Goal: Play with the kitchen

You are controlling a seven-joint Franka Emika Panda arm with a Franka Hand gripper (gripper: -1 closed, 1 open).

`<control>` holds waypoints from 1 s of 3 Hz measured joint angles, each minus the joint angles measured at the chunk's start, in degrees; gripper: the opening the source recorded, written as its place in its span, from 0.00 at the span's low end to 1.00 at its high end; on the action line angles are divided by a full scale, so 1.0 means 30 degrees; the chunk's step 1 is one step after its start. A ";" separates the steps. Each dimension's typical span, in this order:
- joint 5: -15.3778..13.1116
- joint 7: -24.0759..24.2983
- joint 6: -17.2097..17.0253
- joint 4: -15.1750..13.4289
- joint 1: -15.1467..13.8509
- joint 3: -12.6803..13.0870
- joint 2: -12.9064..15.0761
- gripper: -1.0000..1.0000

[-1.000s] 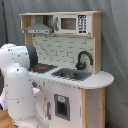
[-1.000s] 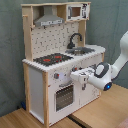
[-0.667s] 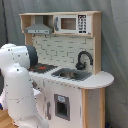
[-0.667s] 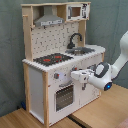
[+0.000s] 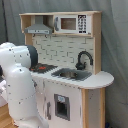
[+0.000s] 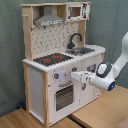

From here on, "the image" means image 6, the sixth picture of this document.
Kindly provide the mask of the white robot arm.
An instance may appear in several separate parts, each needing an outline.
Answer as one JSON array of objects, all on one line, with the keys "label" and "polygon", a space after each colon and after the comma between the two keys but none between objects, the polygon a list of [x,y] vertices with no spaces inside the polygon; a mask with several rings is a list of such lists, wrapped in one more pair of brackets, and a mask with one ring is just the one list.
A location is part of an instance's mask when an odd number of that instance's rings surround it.
[{"label": "white robot arm", "polygon": [[95,73],[89,71],[72,72],[71,77],[81,83],[88,83],[100,89],[111,91],[121,70],[128,63],[128,32],[122,39],[122,53],[114,64],[101,62]]}]

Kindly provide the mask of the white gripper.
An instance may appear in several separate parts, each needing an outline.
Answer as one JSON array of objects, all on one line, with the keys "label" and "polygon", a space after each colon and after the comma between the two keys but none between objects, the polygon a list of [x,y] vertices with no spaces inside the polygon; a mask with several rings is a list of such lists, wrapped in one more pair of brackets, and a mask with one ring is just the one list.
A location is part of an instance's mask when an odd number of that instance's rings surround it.
[{"label": "white gripper", "polygon": [[88,71],[79,71],[71,73],[71,77],[75,80],[80,81],[81,83],[88,83],[91,76],[92,73]]}]

